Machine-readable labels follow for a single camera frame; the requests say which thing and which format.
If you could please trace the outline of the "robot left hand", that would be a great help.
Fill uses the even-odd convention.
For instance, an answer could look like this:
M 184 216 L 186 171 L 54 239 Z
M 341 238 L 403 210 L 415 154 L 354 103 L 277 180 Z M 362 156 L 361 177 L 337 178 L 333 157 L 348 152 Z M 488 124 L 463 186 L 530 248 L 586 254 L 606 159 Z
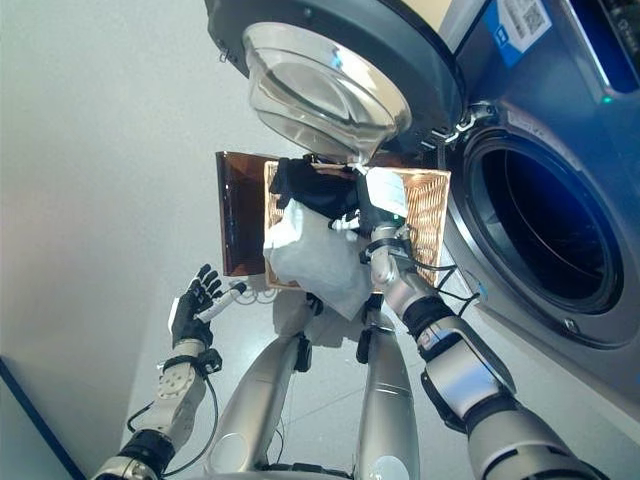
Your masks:
M 221 291 L 221 286 L 218 272 L 209 264 L 204 264 L 186 291 L 174 299 L 168 322 L 173 347 L 186 340 L 200 341 L 205 348 L 212 345 L 211 321 L 247 289 L 244 282 L 226 291 Z

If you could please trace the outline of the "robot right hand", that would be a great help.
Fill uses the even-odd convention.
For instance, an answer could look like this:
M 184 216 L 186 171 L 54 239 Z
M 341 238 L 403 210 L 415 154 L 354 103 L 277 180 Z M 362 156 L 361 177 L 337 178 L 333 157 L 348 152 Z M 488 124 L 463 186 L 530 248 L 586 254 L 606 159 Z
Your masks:
M 358 231 L 370 237 L 379 227 L 400 228 L 408 217 L 404 180 L 399 173 L 383 167 L 356 170 L 357 206 L 335 220 L 331 230 Z

